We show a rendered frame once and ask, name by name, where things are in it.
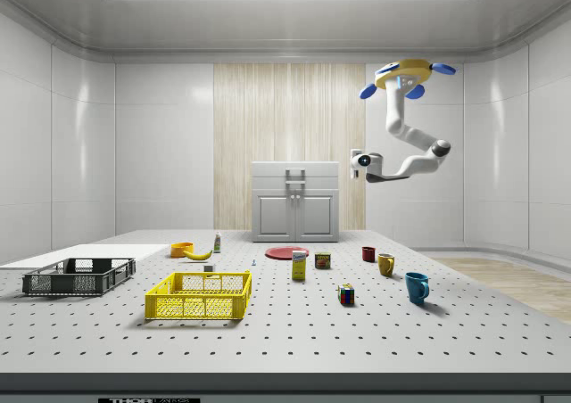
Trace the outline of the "yellow basket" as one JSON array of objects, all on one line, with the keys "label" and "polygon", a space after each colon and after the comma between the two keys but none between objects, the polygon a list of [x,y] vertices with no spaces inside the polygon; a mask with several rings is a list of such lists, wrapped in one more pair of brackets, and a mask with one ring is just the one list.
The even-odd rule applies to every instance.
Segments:
[{"label": "yellow basket", "polygon": [[242,319],[252,274],[174,272],[145,295],[145,318]]}]

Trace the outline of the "blue mug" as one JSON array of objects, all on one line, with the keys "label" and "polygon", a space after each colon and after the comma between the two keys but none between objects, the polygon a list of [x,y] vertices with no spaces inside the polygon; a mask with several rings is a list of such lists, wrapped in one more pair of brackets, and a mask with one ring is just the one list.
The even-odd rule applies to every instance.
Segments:
[{"label": "blue mug", "polygon": [[430,292],[428,277],[418,272],[408,272],[405,276],[405,281],[410,302],[422,305]]}]

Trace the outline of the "dark grey basket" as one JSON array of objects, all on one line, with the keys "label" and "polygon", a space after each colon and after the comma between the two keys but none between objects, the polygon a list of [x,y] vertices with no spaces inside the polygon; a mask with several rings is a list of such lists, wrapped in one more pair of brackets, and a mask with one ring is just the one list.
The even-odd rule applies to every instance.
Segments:
[{"label": "dark grey basket", "polygon": [[28,295],[103,295],[136,272],[134,258],[67,258],[22,278]]}]

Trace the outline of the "drone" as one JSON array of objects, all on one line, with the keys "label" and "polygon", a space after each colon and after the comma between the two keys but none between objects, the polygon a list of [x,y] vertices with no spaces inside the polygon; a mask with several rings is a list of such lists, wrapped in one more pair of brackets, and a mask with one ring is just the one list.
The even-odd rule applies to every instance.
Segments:
[{"label": "drone", "polygon": [[373,95],[378,88],[385,89],[385,82],[390,78],[411,76],[418,77],[418,81],[414,88],[406,94],[406,97],[409,99],[418,99],[425,93],[421,82],[426,81],[433,71],[446,75],[454,75],[456,73],[456,70],[452,68],[452,66],[440,62],[430,63],[422,59],[405,59],[392,62],[375,72],[375,82],[361,89],[360,98],[367,99]]}]

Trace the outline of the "white board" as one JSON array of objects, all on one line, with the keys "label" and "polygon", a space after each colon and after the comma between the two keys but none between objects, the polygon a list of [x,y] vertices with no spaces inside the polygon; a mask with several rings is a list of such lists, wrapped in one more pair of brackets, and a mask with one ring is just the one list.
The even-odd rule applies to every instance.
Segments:
[{"label": "white board", "polygon": [[0,269],[37,269],[68,258],[140,260],[167,247],[167,244],[79,244],[5,264],[0,266]]}]

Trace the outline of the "white cabinet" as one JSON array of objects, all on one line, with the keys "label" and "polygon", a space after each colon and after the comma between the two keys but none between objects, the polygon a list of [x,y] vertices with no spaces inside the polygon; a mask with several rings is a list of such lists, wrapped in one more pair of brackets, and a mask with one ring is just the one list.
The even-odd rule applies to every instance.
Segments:
[{"label": "white cabinet", "polygon": [[336,161],[254,161],[255,242],[336,242],[339,235]]}]

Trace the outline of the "white and yellow carton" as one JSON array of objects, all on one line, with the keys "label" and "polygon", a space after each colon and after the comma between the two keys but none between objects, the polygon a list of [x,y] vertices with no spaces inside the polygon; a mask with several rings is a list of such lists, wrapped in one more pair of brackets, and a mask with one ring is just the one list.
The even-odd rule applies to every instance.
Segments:
[{"label": "white and yellow carton", "polygon": [[292,278],[294,280],[305,280],[307,254],[306,250],[292,251]]}]

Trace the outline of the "red plate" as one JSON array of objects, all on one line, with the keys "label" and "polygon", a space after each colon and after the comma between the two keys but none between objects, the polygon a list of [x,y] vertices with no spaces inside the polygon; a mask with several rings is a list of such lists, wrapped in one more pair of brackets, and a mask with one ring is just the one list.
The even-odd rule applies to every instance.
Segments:
[{"label": "red plate", "polygon": [[265,251],[265,256],[269,259],[291,260],[294,251],[301,251],[305,256],[309,255],[309,250],[298,246],[272,247]]}]

